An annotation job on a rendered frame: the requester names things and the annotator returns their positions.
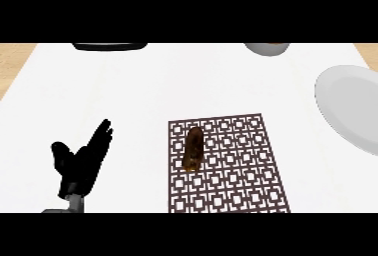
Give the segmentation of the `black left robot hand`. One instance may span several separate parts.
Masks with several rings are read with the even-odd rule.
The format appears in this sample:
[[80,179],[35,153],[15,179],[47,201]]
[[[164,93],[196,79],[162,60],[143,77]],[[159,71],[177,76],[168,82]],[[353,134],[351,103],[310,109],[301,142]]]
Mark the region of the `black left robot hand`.
[[57,196],[66,199],[71,195],[85,197],[93,189],[102,162],[112,141],[111,121],[105,119],[93,133],[88,143],[77,153],[63,142],[51,144],[54,169],[62,176]]

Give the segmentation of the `brown bell pepper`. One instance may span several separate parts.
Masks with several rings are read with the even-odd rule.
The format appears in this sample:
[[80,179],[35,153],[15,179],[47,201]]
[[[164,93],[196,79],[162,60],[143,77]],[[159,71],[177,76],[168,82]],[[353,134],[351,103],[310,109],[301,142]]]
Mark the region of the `brown bell pepper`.
[[199,127],[189,130],[184,143],[181,166],[186,171],[198,171],[204,159],[204,132]]

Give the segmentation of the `brown patterned placemat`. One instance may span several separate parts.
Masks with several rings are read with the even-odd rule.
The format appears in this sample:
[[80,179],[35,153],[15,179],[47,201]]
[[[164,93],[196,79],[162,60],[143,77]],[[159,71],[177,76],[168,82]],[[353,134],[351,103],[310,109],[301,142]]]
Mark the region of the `brown patterned placemat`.
[[[189,130],[204,132],[198,171],[184,171]],[[171,213],[286,213],[285,195],[260,114],[168,123],[168,211]]]

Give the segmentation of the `white plate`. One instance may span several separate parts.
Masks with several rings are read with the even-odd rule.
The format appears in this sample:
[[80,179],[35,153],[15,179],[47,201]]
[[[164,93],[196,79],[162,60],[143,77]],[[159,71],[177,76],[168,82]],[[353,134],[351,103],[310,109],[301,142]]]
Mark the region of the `white plate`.
[[378,156],[378,72],[354,65],[328,68],[316,79],[314,99],[338,135]]

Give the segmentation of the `black flat appliance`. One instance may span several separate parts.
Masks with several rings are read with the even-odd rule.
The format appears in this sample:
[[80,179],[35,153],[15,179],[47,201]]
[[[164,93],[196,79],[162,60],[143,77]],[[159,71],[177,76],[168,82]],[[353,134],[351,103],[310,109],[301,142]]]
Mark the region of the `black flat appliance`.
[[147,43],[72,43],[72,45],[82,51],[128,51],[144,48]]

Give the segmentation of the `grey bowl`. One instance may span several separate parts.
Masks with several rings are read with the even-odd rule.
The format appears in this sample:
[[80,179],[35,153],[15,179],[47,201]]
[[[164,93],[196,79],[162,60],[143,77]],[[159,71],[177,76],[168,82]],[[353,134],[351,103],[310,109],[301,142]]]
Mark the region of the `grey bowl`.
[[277,56],[280,55],[288,47],[288,43],[246,43],[246,48],[261,56]]

